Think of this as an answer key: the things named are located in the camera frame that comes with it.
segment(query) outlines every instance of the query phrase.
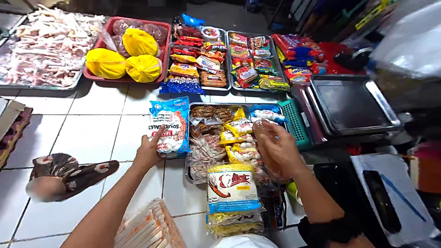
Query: blue plastic bag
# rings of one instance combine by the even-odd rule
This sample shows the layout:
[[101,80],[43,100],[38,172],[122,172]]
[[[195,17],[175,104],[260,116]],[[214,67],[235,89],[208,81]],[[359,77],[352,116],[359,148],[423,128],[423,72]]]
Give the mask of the blue plastic bag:
[[152,120],[148,125],[149,139],[154,137],[162,124],[165,130],[157,145],[161,157],[181,157],[190,151],[188,146],[188,116],[190,113],[188,97],[167,101],[150,101]]
[[196,18],[193,18],[193,17],[188,16],[186,14],[182,14],[182,19],[184,19],[184,23],[187,26],[194,26],[194,27],[196,27],[196,26],[202,26],[205,23],[204,20],[196,19]]

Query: red package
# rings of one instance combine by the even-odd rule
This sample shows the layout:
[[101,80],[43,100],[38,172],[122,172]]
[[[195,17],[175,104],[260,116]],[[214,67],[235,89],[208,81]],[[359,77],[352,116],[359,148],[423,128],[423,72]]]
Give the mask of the red package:
[[190,51],[187,51],[187,50],[185,50],[185,49],[176,49],[176,48],[173,48],[173,49],[172,49],[172,52],[171,52],[170,54],[188,55],[188,56],[196,57],[196,53],[195,53],[195,52],[190,52]]

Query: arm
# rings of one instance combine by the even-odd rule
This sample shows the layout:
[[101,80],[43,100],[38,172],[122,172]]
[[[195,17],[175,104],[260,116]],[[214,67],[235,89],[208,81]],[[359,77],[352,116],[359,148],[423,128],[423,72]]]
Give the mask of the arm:
[[164,125],[151,142],[146,135],[142,137],[132,166],[80,221],[61,248],[114,247],[114,238],[127,205],[144,175],[160,161],[156,146],[163,130]]

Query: red plastic tray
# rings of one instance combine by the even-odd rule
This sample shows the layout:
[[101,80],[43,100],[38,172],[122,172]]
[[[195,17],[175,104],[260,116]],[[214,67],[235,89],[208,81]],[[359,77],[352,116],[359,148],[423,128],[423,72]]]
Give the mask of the red plastic tray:
[[[147,21],[147,20],[139,20],[139,19],[132,19],[132,18],[125,18],[125,17],[119,17],[119,16],[114,16],[111,17],[106,25],[105,25],[105,29],[107,30],[107,32],[109,32],[109,34],[115,35],[115,33],[113,33],[113,24],[116,20],[119,19],[123,19],[123,20],[135,20],[135,21],[140,21],[143,24],[146,23],[152,23],[158,26],[162,26],[165,27],[167,29],[167,40],[165,41],[165,44],[163,44],[162,46],[160,46],[161,49],[161,55],[159,56],[159,59],[162,61],[162,72],[161,75],[153,82],[150,83],[160,83],[164,80],[164,76],[165,76],[165,70],[167,70],[168,65],[167,65],[167,60],[164,59],[167,54],[168,54],[168,46],[170,43],[170,34],[172,33],[172,26],[168,23],[161,23],[161,22],[153,22],[153,21]],[[101,38],[98,38],[98,41],[95,45],[94,48],[107,48],[106,43],[104,43],[104,41]],[[121,83],[136,83],[135,80],[133,80],[129,75],[125,75],[124,77],[120,78],[120,79],[104,79],[104,78],[100,78],[95,76],[95,74],[93,74],[88,68],[87,66],[84,67],[83,70],[83,74],[86,78],[94,80],[94,81],[109,81],[109,82],[121,82]]]

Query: fish ball package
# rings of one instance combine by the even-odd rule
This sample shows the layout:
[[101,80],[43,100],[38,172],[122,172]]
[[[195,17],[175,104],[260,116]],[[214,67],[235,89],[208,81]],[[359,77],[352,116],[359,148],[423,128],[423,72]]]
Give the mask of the fish ball package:
[[179,97],[167,101],[150,101],[152,118],[148,124],[147,136],[153,139],[161,125],[165,125],[157,151],[161,157],[185,157],[190,151],[188,146],[188,97]]

